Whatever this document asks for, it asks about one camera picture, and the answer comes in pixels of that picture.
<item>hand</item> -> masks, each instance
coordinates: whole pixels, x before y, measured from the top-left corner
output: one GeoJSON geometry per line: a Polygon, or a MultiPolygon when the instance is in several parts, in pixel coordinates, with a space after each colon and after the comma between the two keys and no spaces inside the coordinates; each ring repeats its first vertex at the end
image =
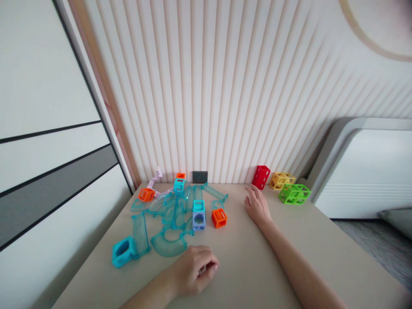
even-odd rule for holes
{"type": "Polygon", "coordinates": [[[263,193],[254,185],[245,188],[249,196],[245,198],[246,212],[249,217],[256,223],[259,228],[262,228],[266,223],[272,222],[269,207],[263,193]]]}
{"type": "Polygon", "coordinates": [[[165,270],[172,280],[175,296],[199,294],[211,282],[220,267],[217,257],[207,246],[189,248],[165,270]]]}

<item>green plastic cube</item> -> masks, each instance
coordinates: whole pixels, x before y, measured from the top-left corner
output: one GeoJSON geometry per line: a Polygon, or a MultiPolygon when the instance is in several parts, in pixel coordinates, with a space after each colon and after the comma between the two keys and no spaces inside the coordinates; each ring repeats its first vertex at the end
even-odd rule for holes
{"type": "Polygon", "coordinates": [[[302,205],[310,195],[310,190],[304,185],[285,184],[279,193],[279,199],[284,204],[302,205]]]}

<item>gray pillow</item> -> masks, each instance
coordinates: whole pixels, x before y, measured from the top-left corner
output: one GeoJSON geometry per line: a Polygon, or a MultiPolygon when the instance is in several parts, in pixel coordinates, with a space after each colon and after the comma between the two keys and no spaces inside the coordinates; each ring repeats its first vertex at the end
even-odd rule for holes
{"type": "Polygon", "coordinates": [[[384,210],[378,216],[412,239],[412,208],[384,210]]]}

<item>beige tabletop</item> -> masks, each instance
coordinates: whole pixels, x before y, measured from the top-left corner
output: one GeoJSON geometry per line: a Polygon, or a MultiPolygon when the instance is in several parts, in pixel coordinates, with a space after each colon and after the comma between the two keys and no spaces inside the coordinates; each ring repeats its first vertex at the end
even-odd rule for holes
{"type": "MultiPolygon", "coordinates": [[[[155,184],[154,188],[164,191],[171,186],[155,184]]],[[[202,294],[177,299],[169,308],[302,308],[269,244],[244,210],[244,185],[211,186],[229,194],[224,204],[227,225],[214,228],[210,218],[214,198],[203,192],[206,229],[185,239],[189,245],[210,246],[221,267],[202,294]]],[[[177,259],[162,257],[152,248],[141,259],[120,269],[112,265],[113,245],[132,233],[130,206],[139,191],[74,276],[54,309],[118,308],[177,259]]],[[[279,192],[270,187],[264,189],[264,194],[273,220],[349,308],[400,308],[408,294],[406,289],[311,202],[284,205],[278,199],[279,192]]],[[[161,229],[161,218],[145,216],[150,238],[161,229]]]]}

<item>white bed frame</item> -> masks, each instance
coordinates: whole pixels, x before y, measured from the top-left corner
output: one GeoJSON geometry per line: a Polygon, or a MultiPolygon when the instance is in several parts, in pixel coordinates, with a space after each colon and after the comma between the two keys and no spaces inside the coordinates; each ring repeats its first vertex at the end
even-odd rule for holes
{"type": "Polygon", "coordinates": [[[329,218],[377,218],[412,206],[412,121],[342,118],[308,177],[310,200],[329,218]]]}

